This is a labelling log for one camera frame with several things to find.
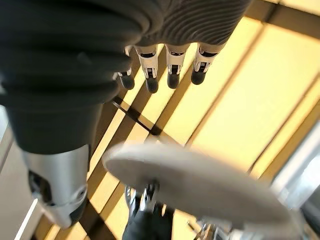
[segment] white round plate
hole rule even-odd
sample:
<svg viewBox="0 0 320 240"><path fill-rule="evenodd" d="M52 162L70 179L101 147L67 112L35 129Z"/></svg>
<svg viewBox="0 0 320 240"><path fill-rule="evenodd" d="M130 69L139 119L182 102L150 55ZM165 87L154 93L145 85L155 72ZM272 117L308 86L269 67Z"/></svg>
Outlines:
<svg viewBox="0 0 320 240"><path fill-rule="evenodd" d="M180 146L119 144L102 161L112 175L137 191L158 181L157 201L194 216L236 226L291 222L289 211L266 186L219 160Z"/></svg>

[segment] robotic arm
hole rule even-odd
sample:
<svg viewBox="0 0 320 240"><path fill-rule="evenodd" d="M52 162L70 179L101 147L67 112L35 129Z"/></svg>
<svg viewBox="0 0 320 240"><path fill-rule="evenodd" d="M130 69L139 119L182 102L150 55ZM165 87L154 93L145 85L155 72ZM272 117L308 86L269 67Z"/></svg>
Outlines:
<svg viewBox="0 0 320 240"><path fill-rule="evenodd" d="M200 84L250 2L0 1L0 104L30 190L53 222L67 228L82 215L102 104L118 93L113 74L134 87L126 47L136 49L147 89L156 93L157 44L166 46L175 89L186 50L198 42L191 80Z"/></svg>

